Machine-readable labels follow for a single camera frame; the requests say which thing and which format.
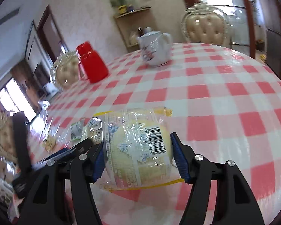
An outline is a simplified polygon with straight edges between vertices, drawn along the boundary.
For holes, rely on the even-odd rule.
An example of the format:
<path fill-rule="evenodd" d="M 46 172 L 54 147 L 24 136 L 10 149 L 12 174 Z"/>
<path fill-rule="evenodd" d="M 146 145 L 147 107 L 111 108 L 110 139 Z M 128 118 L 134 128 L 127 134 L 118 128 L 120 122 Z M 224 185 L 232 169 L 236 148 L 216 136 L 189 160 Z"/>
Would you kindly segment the red thermos jug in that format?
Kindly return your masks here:
<path fill-rule="evenodd" d="M 76 51 L 79 55 L 78 77 L 80 80 L 88 80 L 94 84 L 109 75 L 104 61 L 88 41 L 77 46 Z"/>

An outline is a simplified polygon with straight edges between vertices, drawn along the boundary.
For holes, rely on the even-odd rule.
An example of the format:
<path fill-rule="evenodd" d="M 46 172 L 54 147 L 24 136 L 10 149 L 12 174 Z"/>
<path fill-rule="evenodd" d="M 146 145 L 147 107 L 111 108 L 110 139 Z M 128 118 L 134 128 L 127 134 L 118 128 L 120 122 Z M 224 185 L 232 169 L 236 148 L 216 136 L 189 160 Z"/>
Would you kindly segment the beige nougat packet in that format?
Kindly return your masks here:
<path fill-rule="evenodd" d="M 102 123 L 100 118 L 91 118 L 83 127 L 81 140 L 85 139 L 90 139 L 93 144 L 100 144 L 102 142 Z"/>

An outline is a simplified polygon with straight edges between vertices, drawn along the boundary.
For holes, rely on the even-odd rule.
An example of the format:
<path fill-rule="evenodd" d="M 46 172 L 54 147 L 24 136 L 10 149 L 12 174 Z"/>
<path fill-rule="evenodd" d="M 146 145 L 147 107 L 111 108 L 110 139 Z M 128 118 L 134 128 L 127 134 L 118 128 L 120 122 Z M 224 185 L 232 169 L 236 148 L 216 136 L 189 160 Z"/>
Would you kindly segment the cream tufted chair back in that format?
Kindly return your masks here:
<path fill-rule="evenodd" d="M 50 69 L 51 83 L 58 90 L 69 89 L 79 80 L 78 56 L 75 51 L 60 53 Z"/>

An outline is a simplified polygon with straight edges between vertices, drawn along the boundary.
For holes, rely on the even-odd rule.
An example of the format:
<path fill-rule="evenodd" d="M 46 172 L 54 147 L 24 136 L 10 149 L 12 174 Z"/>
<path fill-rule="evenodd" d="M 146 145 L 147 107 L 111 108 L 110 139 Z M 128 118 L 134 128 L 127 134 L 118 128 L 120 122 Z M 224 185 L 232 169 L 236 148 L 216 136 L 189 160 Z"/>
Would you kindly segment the yellow cake clear packet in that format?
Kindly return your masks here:
<path fill-rule="evenodd" d="M 167 107 L 98 113 L 105 168 L 100 188 L 129 191 L 182 182 L 173 157 Z"/>

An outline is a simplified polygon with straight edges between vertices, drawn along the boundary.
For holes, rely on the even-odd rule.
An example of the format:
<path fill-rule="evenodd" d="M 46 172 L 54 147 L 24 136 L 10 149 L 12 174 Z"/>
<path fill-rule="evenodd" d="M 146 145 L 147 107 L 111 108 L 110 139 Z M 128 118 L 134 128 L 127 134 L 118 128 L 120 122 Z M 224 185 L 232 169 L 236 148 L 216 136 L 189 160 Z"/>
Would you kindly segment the cream tufted chair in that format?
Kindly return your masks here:
<path fill-rule="evenodd" d="M 195 3 L 184 11 L 181 31 L 187 42 L 228 47 L 230 24 L 223 10 L 207 3 Z"/>
<path fill-rule="evenodd" d="M 78 56 L 75 51 L 60 53 L 50 69 L 51 83 L 58 90 L 69 89 L 79 80 Z"/>
<path fill-rule="evenodd" d="M 13 121 L 9 111 L 0 112 L 0 155 L 17 164 Z"/>

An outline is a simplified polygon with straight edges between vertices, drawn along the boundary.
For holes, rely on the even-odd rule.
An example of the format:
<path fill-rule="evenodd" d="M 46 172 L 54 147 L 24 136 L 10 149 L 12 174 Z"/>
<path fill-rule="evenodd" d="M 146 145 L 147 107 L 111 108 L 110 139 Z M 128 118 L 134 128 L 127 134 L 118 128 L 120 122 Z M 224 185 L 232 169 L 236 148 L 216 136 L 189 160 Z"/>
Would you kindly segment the wooden corner shelf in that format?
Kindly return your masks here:
<path fill-rule="evenodd" d="M 137 40 L 139 27 L 143 30 L 150 27 L 154 31 L 159 31 L 151 7 L 136 9 L 122 15 L 114 15 L 114 21 L 129 53 L 140 49 Z"/>

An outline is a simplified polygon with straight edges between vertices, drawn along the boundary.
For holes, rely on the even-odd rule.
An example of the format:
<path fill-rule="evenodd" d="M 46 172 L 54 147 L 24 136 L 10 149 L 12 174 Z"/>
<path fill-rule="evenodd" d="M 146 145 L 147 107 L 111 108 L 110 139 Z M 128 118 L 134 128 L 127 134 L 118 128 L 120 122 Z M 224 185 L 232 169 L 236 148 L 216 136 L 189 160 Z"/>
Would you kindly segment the red white checkered tablecloth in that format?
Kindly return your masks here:
<path fill-rule="evenodd" d="M 266 224 L 281 210 L 281 81 L 272 70 L 239 52 L 214 45 L 176 43 L 171 61 L 143 63 L 132 52 L 108 63 L 110 75 L 79 81 L 59 94 L 31 127 L 33 161 L 69 145 L 70 125 L 99 112 L 167 107 L 168 127 L 184 144 L 218 163 L 234 160 L 247 179 Z"/>

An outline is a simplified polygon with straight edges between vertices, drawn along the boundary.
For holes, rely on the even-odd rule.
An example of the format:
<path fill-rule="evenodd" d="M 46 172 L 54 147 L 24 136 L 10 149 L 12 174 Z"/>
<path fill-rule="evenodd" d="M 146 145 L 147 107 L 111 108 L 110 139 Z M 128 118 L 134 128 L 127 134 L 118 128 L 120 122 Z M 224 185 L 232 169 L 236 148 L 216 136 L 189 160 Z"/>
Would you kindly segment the white floral teapot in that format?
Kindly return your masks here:
<path fill-rule="evenodd" d="M 141 57 L 152 67 L 162 66 L 170 61 L 173 38 L 169 33 L 150 31 L 138 37 Z"/>

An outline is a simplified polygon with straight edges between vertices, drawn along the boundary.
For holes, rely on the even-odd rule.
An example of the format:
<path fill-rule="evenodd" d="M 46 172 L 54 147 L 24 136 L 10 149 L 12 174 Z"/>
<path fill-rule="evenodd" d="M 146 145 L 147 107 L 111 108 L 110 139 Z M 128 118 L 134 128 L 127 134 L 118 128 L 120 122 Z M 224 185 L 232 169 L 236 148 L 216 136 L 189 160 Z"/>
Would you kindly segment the white pastry packet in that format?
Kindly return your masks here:
<path fill-rule="evenodd" d="M 44 138 L 42 142 L 42 147 L 47 152 L 51 152 L 54 149 L 55 145 L 56 145 L 56 138 L 51 135 L 48 135 L 46 138 Z"/>

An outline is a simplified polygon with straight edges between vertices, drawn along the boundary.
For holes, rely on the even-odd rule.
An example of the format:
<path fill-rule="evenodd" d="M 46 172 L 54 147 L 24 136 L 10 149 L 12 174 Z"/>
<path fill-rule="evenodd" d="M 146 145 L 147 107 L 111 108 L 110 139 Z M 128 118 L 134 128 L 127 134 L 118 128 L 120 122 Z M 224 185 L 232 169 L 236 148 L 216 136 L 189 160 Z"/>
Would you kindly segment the green white candy packet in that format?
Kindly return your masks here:
<path fill-rule="evenodd" d="M 84 128 L 84 122 L 85 122 L 85 118 L 81 118 L 79 121 L 73 123 L 70 126 L 70 130 L 71 130 L 71 141 L 76 141 L 76 140 L 80 140 L 82 137 L 82 132 L 83 132 L 83 128 Z"/>

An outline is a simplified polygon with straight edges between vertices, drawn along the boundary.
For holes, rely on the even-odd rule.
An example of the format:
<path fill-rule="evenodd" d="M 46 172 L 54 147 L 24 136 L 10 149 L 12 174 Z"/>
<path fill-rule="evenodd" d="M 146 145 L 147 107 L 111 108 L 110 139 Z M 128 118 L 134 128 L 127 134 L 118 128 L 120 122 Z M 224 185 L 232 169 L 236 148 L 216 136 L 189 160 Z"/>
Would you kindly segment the cream tufted chair left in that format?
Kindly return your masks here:
<path fill-rule="evenodd" d="M 9 111 L 0 112 L 0 155 L 17 164 L 13 121 Z"/>

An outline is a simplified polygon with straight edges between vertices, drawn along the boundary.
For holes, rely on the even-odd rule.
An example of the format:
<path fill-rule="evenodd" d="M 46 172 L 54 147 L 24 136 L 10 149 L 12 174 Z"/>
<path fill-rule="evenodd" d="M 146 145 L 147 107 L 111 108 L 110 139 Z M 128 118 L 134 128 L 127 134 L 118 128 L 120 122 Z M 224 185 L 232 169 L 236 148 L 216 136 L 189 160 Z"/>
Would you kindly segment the cream tufted chair right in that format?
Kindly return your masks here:
<path fill-rule="evenodd" d="M 228 47 L 230 24 L 223 10 L 207 3 L 195 3 L 184 11 L 181 31 L 187 42 Z"/>

